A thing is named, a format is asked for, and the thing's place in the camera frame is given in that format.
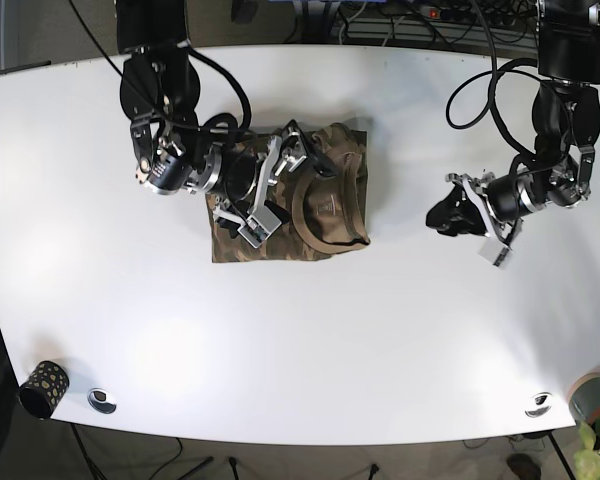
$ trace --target camouflage cloth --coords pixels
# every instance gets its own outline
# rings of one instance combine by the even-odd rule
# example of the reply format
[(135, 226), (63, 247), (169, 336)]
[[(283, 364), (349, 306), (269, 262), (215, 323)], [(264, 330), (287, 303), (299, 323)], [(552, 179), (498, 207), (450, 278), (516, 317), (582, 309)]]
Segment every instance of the camouflage cloth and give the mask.
[[(241, 236), (232, 239), (227, 229), (220, 228), (213, 221), (215, 196), (207, 195), (214, 263), (316, 261), (330, 258), (335, 253), (358, 250), (369, 244), (364, 230), (366, 132), (353, 132), (342, 124), (333, 124), (314, 133), (312, 138), (340, 173), (334, 179), (322, 182), (308, 162), (293, 173), (283, 172), (277, 185), (269, 187), (267, 199), (289, 213), (293, 211), (293, 219), (280, 226), (260, 248), (254, 249)], [(268, 136), (257, 141), (254, 144), (256, 151), (266, 152), (267, 140)], [(305, 184), (300, 197), (296, 188), (299, 182)]]

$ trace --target gray pot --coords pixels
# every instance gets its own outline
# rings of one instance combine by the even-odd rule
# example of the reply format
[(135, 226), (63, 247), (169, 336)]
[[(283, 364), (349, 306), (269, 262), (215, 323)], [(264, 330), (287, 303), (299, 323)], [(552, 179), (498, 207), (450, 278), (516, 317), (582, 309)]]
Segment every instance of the gray pot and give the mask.
[(600, 373), (580, 378), (567, 394), (567, 401), (574, 420), (593, 426), (600, 417)]

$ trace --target cylindrical container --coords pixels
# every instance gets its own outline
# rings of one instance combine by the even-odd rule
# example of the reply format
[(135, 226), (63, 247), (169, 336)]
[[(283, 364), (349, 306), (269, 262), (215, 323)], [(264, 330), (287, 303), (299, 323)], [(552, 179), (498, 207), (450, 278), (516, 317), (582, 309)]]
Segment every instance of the cylindrical container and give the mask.
[(600, 373), (580, 378), (567, 394), (567, 401), (574, 420), (593, 425), (600, 417)]
[(18, 390), (24, 409), (36, 418), (51, 418), (69, 388), (69, 376), (49, 360), (40, 362)]

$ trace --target patterned cup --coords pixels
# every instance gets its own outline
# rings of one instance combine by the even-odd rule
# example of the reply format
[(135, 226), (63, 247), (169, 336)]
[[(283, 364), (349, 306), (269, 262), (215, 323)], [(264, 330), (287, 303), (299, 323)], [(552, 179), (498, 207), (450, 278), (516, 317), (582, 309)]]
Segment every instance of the patterned cup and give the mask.
[(40, 420), (51, 418), (69, 388), (69, 376), (59, 365), (40, 362), (18, 390), (24, 409)]

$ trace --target white table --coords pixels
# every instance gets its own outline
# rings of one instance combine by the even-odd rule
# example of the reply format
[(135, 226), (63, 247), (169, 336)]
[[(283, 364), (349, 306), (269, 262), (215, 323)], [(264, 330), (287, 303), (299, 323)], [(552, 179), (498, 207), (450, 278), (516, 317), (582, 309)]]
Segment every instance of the white table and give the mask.
[[(0, 326), (23, 381), (43, 359), (71, 390), (54, 418), (280, 444), (390, 444), (572, 424), (561, 392), (600, 363), (600, 140), (591, 200), (533, 215), (510, 267), (483, 241), (425, 228), (448, 172), (508, 170), (487, 118), (447, 127), (486, 58), (349, 47), (205, 50), (235, 74), (254, 125), (348, 120), (369, 131), (369, 248), (318, 263), (211, 263), (202, 197), (137, 185), (119, 78), (102, 60), (0, 77)], [(201, 120), (234, 94), (200, 66)], [(537, 84), (498, 99), (533, 145)], [(482, 108), (486, 81), (458, 99)], [(115, 395), (113, 415), (87, 404)], [(555, 405), (538, 419), (536, 393)]]

